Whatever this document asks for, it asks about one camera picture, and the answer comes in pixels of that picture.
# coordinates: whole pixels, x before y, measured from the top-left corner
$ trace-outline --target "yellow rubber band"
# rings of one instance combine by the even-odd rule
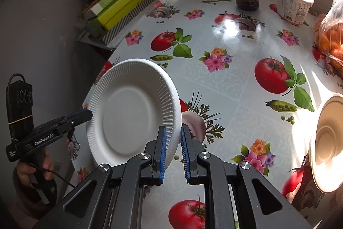
[[[27,119],[27,118],[29,118],[29,117],[32,117],[32,115],[29,115],[29,116],[27,116],[27,117],[25,117],[25,118],[22,118],[22,119],[15,120],[15,121],[13,121],[13,122],[11,122],[11,123],[8,123],[8,124],[13,124],[13,123],[16,123],[16,122],[18,122],[18,121],[21,121],[21,120],[23,120],[23,119]]]

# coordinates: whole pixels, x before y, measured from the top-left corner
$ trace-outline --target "bag of oranges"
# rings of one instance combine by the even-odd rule
[[[343,77],[343,0],[333,0],[329,13],[317,17],[316,47]]]

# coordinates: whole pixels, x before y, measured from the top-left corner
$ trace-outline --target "beige bowl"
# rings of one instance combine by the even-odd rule
[[[328,193],[343,182],[343,96],[333,94],[320,105],[317,116],[308,155],[316,186]]]

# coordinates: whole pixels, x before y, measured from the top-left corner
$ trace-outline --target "black and white striped pattern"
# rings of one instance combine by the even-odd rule
[[[118,24],[116,24],[103,38],[103,42],[106,46],[117,36],[120,31],[131,22],[140,12],[142,12],[150,3],[155,0],[142,0],[138,5],[133,8],[124,18],[122,18]]]

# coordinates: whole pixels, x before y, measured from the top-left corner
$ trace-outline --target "floral tablecloth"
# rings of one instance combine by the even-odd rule
[[[308,127],[316,126],[313,112],[332,92],[342,93],[343,85],[313,47],[315,17],[308,14],[303,25],[292,25],[276,13],[275,0],[259,1],[258,11],[244,12],[235,0],[160,0],[128,31],[97,81],[119,61],[154,61],[172,78],[182,121],[207,151],[227,162],[248,160],[292,201],[308,166],[303,160]],[[76,128],[69,149],[81,181],[95,168],[85,124]],[[181,158],[179,145],[164,184],[145,188],[142,228],[205,226],[203,186],[186,184]],[[312,182],[306,185],[314,189]],[[342,197],[316,193],[308,198],[302,190],[294,199],[313,226]]]

